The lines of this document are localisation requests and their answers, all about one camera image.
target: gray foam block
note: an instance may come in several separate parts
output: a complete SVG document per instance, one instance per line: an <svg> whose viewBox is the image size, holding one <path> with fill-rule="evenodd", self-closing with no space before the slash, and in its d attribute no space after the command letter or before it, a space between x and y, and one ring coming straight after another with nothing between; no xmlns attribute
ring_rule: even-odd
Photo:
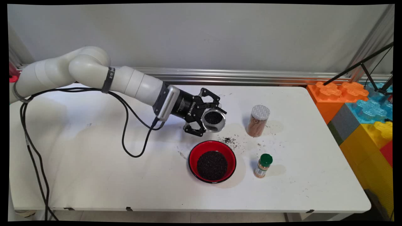
<svg viewBox="0 0 402 226"><path fill-rule="evenodd" d="M334 139L335 139L336 143L338 144L338 146L341 145L343 143L343 140L341 139L338 131L335 129L334 125L332 124L332 121L330 121L328 123L328 128L329 128L329 131L331 131L332 136L334 137Z"/></svg>
<svg viewBox="0 0 402 226"><path fill-rule="evenodd" d="M346 104L342 105L331 121L342 140L346 140L360 125L359 121Z"/></svg>

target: floor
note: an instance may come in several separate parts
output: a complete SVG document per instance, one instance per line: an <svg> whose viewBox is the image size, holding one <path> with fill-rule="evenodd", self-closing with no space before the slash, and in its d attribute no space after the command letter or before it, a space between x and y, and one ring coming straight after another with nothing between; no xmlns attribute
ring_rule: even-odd
<svg viewBox="0 0 402 226"><path fill-rule="evenodd" d="M66 221L153 222L153 223L247 223L286 222L283 213L227 212L131 212L58 210L55 215Z"/></svg>

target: white table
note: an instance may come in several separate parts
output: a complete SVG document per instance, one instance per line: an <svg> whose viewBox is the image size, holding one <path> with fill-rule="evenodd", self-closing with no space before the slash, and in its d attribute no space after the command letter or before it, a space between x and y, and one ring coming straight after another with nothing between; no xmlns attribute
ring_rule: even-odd
<svg viewBox="0 0 402 226"><path fill-rule="evenodd" d="M69 87L82 86L73 84ZM203 137L186 134L173 115L150 135L145 153L129 157L121 147L125 110L100 92L51 92L27 109L27 128L42 154L55 210L228 211L306 213L339 220L370 209L370 202L306 89L301 87L177 86L192 94L206 87L221 97L226 127ZM122 95L147 124L152 108ZM261 137L246 134L251 108L271 115ZM21 103L10 106L10 185L16 210L43 209L20 122ZM125 145L142 150L145 128L131 113ZM208 184L190 172L186 158L206 140L235 138L230 179ZM263 179L253 175L259 156L273 164Z"/></svg>

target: robotic arm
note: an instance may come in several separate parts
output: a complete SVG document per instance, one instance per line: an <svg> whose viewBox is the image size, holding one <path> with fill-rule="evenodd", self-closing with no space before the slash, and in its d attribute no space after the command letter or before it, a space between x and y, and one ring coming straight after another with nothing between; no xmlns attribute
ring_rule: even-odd
<svg viewBox="0 0 402 226"><path fill-rule="evenodd" d="M205 132L219 132L226 123L226 112L221 109L219 97L202 88L193 96L175 86L167 86L161 80L123 66L109 67L110 58L98 47L83 47L63 56L29 64L19 80L10 86L10 103L35 93L79 83L102 89L102 92L116 91L152 106L156 117L165 122L169 115L183 118L184 131L196 136ZM202 97L211 96L213 102L204 103ZM197 122L199 129L189 124Z"/></svg>

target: robotiq logo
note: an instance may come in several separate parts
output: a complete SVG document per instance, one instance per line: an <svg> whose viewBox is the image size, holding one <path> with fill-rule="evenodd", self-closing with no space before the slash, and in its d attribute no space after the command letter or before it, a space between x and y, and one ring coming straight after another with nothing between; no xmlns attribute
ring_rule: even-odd
<svg viewBox="0 0 402 226"><path fill-rule="evenodd" d="M193 105L191 105L190 111L187 113L188 115L191 115L191 112L192 112L192 110L194 108L194 105L195 105L195 102L193 102Z"/></svg>

